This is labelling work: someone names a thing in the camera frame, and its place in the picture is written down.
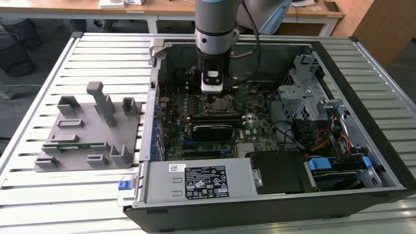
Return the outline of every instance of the motherboard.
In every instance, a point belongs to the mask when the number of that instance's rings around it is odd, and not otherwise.
[[[258,84],[238,86],[234,94],[214,101],[169,85],[161,85],[159,96],[166,161],[243,157],[245,151],[278,149],[266,113],[271,91]],[[195,130],[203,132],[206,126],[219,127],[218,135],[202,133],[193,139]]]

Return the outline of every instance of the wooden desk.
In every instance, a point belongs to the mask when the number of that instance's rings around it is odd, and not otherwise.
[[[49,19],[146,20],[149,33],[157,33],[157,20],[193,20],[194,3],[182,0],[146,0],[145,5],[98,9],[98,0],[0,0],[0,17]],[[322,0],[318,4],[289,9],[285,23],[323,24],[319,36],[330,36],[341,12],[329,12]]]
[[[146,18],[150,21],[149,28],[154,31],[157,20],[193,20],[194,3],[183,0],[150,0],[146,12],[149,14]],[[342,17],[342,12],[327,11],[323,1],[318,0],[318,3],[311,6],[289,8],[283,23],[322,24],[318,35],[327,37]]]

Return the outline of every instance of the black mesh trash can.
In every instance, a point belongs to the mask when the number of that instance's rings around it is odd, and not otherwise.
[[[14,34],[0,34],[0,68],[10,77],[19,77],[34,69],[34,64]]]
[[[0,24],[7,33],[18,36],[19,44],[23,48],[33,48],[39,45],[41,40],[30,19],[1,18]]]

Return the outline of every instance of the white object on desk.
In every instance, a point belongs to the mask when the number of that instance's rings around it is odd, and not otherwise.
[[[126,4],[131,4],[131,5],[142,5],[142,3],[145,2],[145,0],[123,0],[123,2]]]
[[[314,0],[302,0],[302,1],[298,1],[298,2],[291,2],[290,5],[293,7],[302,7],[302,6],[309,6],[309,5],[313,5],[315,4]]]
[[[123,0],[99,0],[98,6],[99,6],[99,9],[122,8],[123,7]]]

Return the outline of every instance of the barcode sticker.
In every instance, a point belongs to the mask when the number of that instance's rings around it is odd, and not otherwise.
[[[169,164],[169,172],[183,172],[186,164]]]

